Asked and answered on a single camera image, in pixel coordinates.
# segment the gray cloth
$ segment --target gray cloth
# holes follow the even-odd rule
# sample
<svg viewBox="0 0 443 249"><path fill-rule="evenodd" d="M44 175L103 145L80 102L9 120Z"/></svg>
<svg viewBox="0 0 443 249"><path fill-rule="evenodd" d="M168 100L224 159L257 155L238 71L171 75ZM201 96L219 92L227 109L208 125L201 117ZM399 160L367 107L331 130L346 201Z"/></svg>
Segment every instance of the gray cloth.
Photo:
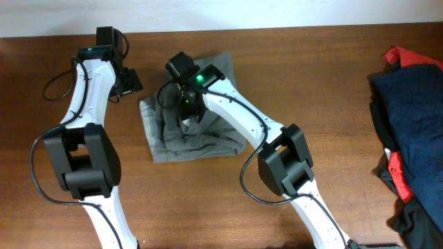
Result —
<svg viewBox="0 0 443 249"><path fill-rule="evenodd" d="M213 64L237 87L229 53L195 61L201 68ZM166 73L165 81L170 79ZM165 87L160 102L169 107L178 94L176 84ZM212 156L236 156L246 148L246 139L225 119L206 111L200 123L197 118L181 121L177 109L164 109L155 96L140 101L145 134L155 163L179 162Z"/></svg>

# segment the red garment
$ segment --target red garment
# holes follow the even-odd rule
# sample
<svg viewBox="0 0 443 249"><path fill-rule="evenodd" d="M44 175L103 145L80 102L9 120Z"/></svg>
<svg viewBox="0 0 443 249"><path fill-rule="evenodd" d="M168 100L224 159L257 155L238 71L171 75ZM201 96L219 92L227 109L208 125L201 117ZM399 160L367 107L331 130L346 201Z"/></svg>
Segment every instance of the red garment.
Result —
<svg viewBox="0 0 443 249"><path fill-rule="evenodd" d="M402 48L401 46L395 46L393 49L389 50L384 56L385 62L393 65L400 59L401 67L413 66L413 65L437 65L443 71L443 62L439 62L435 59L419 55L416 52Z"/></svg>
<svg viewBox="0 0 443 249"><path fill-rule="evenodd" d="M391 152L388 169L394 181L395 187L399 192L400 198L404 203L408 203L414 197L414 193L404 179L399 151Z"/></svg>

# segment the green led light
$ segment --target green led light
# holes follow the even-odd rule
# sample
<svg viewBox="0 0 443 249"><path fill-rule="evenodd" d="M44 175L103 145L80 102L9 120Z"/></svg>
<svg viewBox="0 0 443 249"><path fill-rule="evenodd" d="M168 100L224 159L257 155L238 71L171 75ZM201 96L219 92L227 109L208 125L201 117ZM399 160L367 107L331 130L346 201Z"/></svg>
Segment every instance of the green led light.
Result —
<svg viewBox="0 0 443 249"><path fill-rule="evenodd" d="M198 82L202 82L204 80L203 76L201 76L201 75L197 75L196 79Z"/></svg>

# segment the black garment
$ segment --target black garment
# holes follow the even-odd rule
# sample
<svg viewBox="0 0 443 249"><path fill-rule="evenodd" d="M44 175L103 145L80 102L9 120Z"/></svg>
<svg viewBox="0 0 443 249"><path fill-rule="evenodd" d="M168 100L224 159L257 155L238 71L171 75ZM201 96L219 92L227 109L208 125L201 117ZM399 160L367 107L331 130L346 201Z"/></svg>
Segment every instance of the black garment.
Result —
<svg viewBox="0 0 443 249"><path fill-rule="evenodd" d="M409 66L372 81L399 145L406 182L442 231L443 72L435 65Z"/></svg>
<svg viewBox="0 0 443 249"><path fill-rule="evenodd" d="M388 122L388 114L386 113L386 108L384 107L383 101L379 96L374 97L372 102L369 104L371 110L372 122L374 123L375 131L385 148L390 151L397 151L399 148L397 143L394 141L394 135L390 130L390 125Z"/></svg>
<svg viewBox="0 0 443 249"><path fill-rule="evenodd" d="M386 186L389 187L392 193L394 193L397 197L400 197L397 187L395 187L394 180L389 172L388 164L386 164L386 166L377 173L377 176L386 184Z"/></svg>
<svg viewBox="0 0 443 249"><path fill-rule="evenodd" d="M415 197L400 211L392 228L410 249L443 248L443 235Z"/></svg>

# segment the white wall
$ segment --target white wall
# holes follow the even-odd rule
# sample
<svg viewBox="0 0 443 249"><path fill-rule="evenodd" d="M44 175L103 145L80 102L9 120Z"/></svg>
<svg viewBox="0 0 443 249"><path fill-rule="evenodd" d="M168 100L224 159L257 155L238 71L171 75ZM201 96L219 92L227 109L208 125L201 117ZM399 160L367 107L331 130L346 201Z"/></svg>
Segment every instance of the white wall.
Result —
<svg viewBox="0 0 443 249"><path fill-rule="evenodd" d="M443 21L443 0L0 0L0 37Z"/></svg>

